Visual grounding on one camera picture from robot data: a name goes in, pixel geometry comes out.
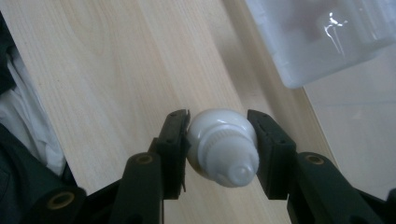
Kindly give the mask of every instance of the wooden table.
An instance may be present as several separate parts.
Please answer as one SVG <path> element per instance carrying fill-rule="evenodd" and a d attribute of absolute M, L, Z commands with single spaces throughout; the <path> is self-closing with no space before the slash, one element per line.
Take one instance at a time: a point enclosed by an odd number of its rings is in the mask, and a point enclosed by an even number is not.
<path fill-rule="evenodd" d="M 165 116 L 212 107 L 271 114 L 298 144 L 332 159 L 304 90 L 288 90 L 238 0 L 3 0 L 0 9 L 78 184 L 120 178 Z M 287 223 L 257 181 L 226 189 L 188 165 L 167 223 Z"/>

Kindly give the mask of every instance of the white cloth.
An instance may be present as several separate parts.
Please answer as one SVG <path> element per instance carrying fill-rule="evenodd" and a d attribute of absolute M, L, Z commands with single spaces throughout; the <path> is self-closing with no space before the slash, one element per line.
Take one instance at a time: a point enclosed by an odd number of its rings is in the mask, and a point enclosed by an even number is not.
<path fill-rule="evenodd" d="M 0 95 L 0 122 L 33 156 L 56 175 L 62 175 L 64 153 L 16 49 L 8 55 L 7 67 L 17 87 Z"/>

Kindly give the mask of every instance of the white bottle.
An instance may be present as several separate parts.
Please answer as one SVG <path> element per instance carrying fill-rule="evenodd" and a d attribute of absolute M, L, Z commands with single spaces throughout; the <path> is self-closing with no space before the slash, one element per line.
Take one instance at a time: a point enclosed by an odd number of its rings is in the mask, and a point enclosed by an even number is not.
<path fill-rule="evenodd" d="M 257 137 L 250 122 L 229 109 L 198 114 L 187 133 L 190 165 L 224 187 L 249 184 L 259 168 Z"/>

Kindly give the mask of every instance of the bottle cap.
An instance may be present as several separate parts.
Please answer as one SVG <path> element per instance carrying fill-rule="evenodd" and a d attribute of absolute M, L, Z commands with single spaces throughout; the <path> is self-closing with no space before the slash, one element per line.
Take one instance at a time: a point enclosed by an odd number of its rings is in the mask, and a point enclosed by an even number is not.
<path fill-rule="evenodd" d="M 229 188 L 249 184 L 259 168 L 254 142 L 230 124 L 220 125 L 206 136 L 198 149 L 198 161 L 207 176 Z"/>

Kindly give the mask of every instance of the black fabric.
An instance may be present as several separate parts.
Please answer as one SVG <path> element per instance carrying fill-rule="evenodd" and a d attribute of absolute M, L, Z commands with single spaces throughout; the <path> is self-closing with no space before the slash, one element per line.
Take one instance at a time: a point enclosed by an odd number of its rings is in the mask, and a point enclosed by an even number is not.
<path fill-rule="evenodd" d="M 63 187 L 61 179 L 33 157 L 0 124 L 0 223 L 16 224 L 40 197 Z"/>
<path fill-rule="evenodd" d="M 68 163 L 66 163 L 66 166 L 64 167 L 64 172 L 62 173 L 61 179 L 66 186 L 77 186 L 76 179 L 74 178 Z"/>
<path fill-rule="evenodd" d="M 15 86 L 7 68 L 6 57 L 8 49 L 12 46 L 15 46 L 14 41 L 0 12 L 0 95 Z"/>

